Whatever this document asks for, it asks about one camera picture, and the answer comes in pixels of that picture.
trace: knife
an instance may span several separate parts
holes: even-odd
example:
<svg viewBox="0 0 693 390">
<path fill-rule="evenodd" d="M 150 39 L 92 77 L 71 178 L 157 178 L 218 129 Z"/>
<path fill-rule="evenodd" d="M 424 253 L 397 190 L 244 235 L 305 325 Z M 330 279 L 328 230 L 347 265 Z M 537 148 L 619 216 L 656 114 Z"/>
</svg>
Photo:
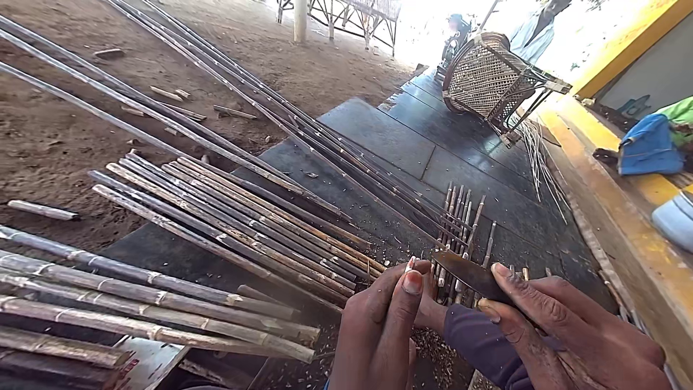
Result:
<svg viewBox="0 0 693 390">
<path fill-rule="evenodd" d="M 479 264 L 449 251 L 435 253 L 433 257 L 447 272 L 481 294 L 482 297 L 516 307 L 508 294 L 500 289 L 490 269 L 485 269 Z"/>
</svg>

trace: plastic container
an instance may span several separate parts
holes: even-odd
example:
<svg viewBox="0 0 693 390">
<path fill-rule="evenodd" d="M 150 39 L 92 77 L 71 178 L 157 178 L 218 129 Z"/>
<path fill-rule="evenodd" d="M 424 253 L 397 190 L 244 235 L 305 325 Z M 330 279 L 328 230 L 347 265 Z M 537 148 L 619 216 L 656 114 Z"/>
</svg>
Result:
<svg viewBox="0 0 693 390">
<path fill-rule="evenodd" d="M 693 253 L 693 194 L 681 191 L 652 213 L 655 227 L 671 242 Z"/>
</svg>

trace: wicker chair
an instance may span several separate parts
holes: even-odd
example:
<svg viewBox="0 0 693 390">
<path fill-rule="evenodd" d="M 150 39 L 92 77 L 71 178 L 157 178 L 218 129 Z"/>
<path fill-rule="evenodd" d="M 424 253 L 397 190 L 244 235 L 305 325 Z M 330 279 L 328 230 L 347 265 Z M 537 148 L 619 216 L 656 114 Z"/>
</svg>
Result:
<svg viewBox="0 0 693 390">
<path fill-rule="evenodd" d="M 508 123 L 520 105 L 540 88 L 530 109 L 517 123 Z M 525 62 L 510 52 L 508 38 L 499 33 L 481 33 L 467 42 L 448 68 L 443 81 L 443 100 L 457 113 L 472 112 L 492 125 L 506 144 L 514 144 L 514 133 L 551 92 L 567 94 L 572 86 Z"/>
</svg>

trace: sandy floor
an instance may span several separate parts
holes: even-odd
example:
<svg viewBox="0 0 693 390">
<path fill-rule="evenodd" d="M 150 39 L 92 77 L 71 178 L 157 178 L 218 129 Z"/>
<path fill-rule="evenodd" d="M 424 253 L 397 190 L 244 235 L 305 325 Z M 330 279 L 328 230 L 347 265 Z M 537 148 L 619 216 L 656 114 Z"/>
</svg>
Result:
<svg viewBox="0 0 693 390">
<path fill-rule="evenodd" d="M 377 105 L 411 77 L 413 69 L 397 63 L 386 50 L 365 51 L 362 40 L 339 31 L 334 43 L 330 43 L 325 29 L 315 22 L 309 22 L 308 43 L 294 44 L 292 11 L 285 13 L 284 24 L 277 24 L 275 2 L 266 1 L 158 2 L 313 116 L 355 95 Z M 0 0 L 0 13 L 150 96 L 157 96 L 149 91 L 150 85 L 190 92 L 192 100 L 181 106 L 207 115 L 205 126 L 254 154 L 262 153 L 284 138 L 281 130 L 266 119 L 250 122 L 217 118 L 211 108 L 213 104 L 246 112 L 253 109 L 104 1 Z M 36 47 L 45 49 L 39 44 Z M 126 56 L 99 60 L 92 55 L 94 51 L 112 47 L 123 49 Z M 203 153 L 201 147 L 187 139 L 164 132 L 158 121 L 124 113 L 118 102 L 7 41 L 0 42 L 0 60 L 75 94 L 191 155 Z M 126 142 L 132 137 L 12 76 L 0 74 L 0 85 L 0 223 L 87 250 L 102 248 L 138 228 L 143 220 L 93 193 L 93 181 L 87 176 L 89 170 L 103 170 L 108 162 L 116 162 L 127 153 L 131 146 Z M 265 143 L 268 135 L 271 141 Z M 138 149 L 155 162 L 170 159 L 151 146 L 138 146 Z M 218 159 L 217 163 L 231 168 Z M 79 212 L 82 219 L 55 221 L 11 210 L 4 205 L 10 199 L 63 207 Z"/>
</svg>

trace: yellow painted ledge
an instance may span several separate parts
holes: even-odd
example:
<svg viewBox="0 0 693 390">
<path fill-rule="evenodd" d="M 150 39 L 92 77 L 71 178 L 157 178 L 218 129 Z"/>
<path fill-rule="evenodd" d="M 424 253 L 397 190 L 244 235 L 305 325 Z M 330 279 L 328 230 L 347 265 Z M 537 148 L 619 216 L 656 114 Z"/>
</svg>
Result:
<svg viewBox="0 0 693 390">
<path fill-rule="evenodd" d="M 553 109 L 561 117 L 575 125 L 576 130 L 587 137 L 595 148 L 618 150 L 618 144 L 621 140 L 571 96 L 560 99 Z M 647 201 L 655 206 L 666 203 L 680 192 L 674 183 L 658 173 L 629 176 L 627 180 Z M 687 189 L 693 191 L 693 185 Z"/>
<path fill-rule="evenodd" d="M 637 264 L 619 264 L 621 271 L 635 272 L 634 267 L 642 269 L 663 297 L 664 302 L 660 301 L 659 304 L 668 306 L 689 337 L 684 342 L 682 339 L 672 341 L 666 334 L 659 335 L 665 349 L 670 353 L 669 358 L 676 363 L 677 376 L 682 375 L 680 378 L 686 378 L 687 384 L 693 384 L 693 352 L 690 348 L 693 339 L 693 269 L 638 212 L 618 184 L 604 167 L 592 158 L 591 152 L 584 148 L 578 137 L 555 111 L 544 107 L 540 108 L 538 115 L 561 144 L 570 164 L 629 243 Z M 643 286 L 631 285 L 629 289 L 634 287 Z M 638 310 L 643 311 L 641 314 L 645 316 L 649 314 L 647 307 L 641 306 Z M 668 321 L 652 318 L 650 320 Z"/>
<path fill-rule="evenodd" d="M 570 94 L 593 97 L 692 11 L 691 0 L 650 0 L 630 26 L 606 43 Z"/>
</svg>

